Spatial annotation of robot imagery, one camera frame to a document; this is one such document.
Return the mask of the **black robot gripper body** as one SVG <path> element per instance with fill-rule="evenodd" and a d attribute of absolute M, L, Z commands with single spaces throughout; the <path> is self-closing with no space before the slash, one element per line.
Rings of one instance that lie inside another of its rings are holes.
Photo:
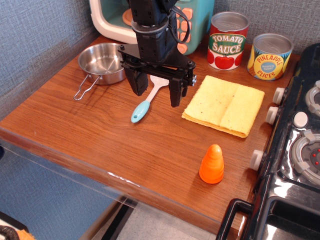
<path fill-rule="evenodd" d="M 156 24 L 132 21 L 137 44 L 123 44 L 118 47 L 122 66 L 147 75 L 179 78 L 187 87 L 196 82 L 194 61 L 178 50 L 178 30 L 175 18 L 162 18 Z"/>

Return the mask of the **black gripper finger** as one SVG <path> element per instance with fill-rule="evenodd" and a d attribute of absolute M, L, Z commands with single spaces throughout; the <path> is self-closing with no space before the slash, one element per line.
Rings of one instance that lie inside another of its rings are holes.
<path fill-rule="evenodd" d="M 124 72 L 132 91 L 137 96 L 141 96 L 149 85 L 148 75 L 146 73 L 129 68 L 125 68 Z"/>
<path fill-rule="evenodd" d="M 173 108 L 178 107 L 187 93 L 187 85 L 183 79 L 173 77 L 169 81 L 170 104 Z"/>

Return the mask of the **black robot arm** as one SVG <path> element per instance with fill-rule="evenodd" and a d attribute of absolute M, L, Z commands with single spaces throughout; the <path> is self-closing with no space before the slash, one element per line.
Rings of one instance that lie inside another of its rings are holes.
<path fill-rule="evenodd" d="M 170 102 L 177 107 L 186 96 L 188 87 L 196 83 L 196 64 L 178 50 L 178 44 L 189 38 L 178 37 L 177 16 L 187 16 L 176 6 L 175 0 L 128 1 L 137 44 L 122 44 L 122 66 L 132 91 L 141 96 L 148 87 L 148 76 L 169 81 Z"/>

